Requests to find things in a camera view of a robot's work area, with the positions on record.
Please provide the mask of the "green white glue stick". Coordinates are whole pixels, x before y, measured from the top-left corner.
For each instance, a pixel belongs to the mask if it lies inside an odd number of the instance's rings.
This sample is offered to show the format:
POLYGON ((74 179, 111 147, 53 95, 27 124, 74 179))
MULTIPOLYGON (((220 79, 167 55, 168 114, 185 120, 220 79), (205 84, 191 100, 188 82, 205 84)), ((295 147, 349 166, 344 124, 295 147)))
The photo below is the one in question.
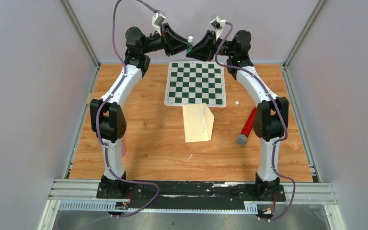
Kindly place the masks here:
POLYGON ((192 47, 193 47, 193 37, 192 36, 188 36, 188 39, 187 39, 187 42, 189 44, 186 52, 189 53, 191 50, 192 50, 192 47))

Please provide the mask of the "cream envelope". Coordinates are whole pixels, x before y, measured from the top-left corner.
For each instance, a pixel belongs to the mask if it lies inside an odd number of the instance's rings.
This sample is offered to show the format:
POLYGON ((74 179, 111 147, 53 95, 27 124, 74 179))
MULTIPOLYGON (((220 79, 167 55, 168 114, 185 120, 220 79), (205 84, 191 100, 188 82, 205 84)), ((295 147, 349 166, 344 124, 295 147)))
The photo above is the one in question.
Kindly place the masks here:
POLYGON ((212 139, 214 115, 206 103, 185 104, 183 109, 184 138, 186 143, 204 142, 212 139), (204 109, 205 131, 201 131, 200 108, 204 109))

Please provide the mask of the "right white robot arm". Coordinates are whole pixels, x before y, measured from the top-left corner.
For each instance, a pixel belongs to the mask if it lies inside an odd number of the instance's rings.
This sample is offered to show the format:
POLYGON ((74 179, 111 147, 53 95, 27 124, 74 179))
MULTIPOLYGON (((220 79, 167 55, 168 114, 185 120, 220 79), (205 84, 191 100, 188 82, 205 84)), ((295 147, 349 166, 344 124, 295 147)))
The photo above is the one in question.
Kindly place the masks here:
POLYGON ((238 31, 230 41, 217 38, 214 31, 207 31, 186 56, 200 61, 227 56, 223 66, 253 99, 256 105, 253 129, 260 141, 260 163, 253 192, 257 198, 267 200, 280 190, 276 168, 280 143, 288 134, 289 101, 286 97, 278 97, 258 76, 248 55, 251 40, 251 33, 245 30, 238 31))

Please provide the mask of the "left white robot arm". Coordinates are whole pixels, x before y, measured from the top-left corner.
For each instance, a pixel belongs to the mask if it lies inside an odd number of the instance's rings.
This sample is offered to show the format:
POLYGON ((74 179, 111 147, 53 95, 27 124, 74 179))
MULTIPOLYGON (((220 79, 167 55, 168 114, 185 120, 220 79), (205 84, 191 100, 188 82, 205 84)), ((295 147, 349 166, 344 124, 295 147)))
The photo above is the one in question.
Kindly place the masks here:
POLYGON ((122 198, 128 184, 122 157, 126 153, 123 136, 127 121, 123 114, 124 104, 139 81, 149 69, 150 52, 164 50, 166 56, 176 55, 192 47, 193 37, 183 37, 173 31, 168 23, 150 35, 138 27, 130 27, 125 33, 125 59, 119 77, 100 98, 90 102, 90 118, 93 132, 101 144, 105 171, 98 185, 97 198, 122 198))

